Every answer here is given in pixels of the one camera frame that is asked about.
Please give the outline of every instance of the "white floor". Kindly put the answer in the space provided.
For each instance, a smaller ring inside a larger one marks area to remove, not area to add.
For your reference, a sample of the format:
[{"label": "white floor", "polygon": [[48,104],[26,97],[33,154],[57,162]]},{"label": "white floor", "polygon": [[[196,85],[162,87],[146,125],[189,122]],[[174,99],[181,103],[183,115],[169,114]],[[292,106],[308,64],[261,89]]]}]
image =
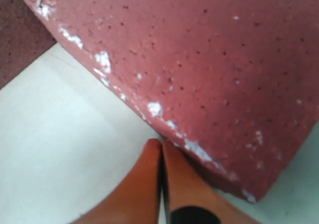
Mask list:
[{"label": "white floor", "polygon": [[[319,224],[315,130],[260,203],[225,197],[265,224]],[[107,196],[151,137],[157,134],[55,45],[0,90],[0,223],[70,222]]]}]

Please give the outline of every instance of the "tiled floor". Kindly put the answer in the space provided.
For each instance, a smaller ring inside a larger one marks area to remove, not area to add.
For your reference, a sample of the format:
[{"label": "tiled floor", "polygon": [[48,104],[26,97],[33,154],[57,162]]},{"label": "tiled floor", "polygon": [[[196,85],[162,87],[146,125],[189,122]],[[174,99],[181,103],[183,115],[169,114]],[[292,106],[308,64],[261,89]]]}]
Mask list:
[{"label": "tiled floor", "polygon": [[[119,183],[156,136],[55,45],[0,90],[0,223],[77,218]],[[260,203],[225,197],[265,224],[317,224],[318,153],[319,127]]]}]

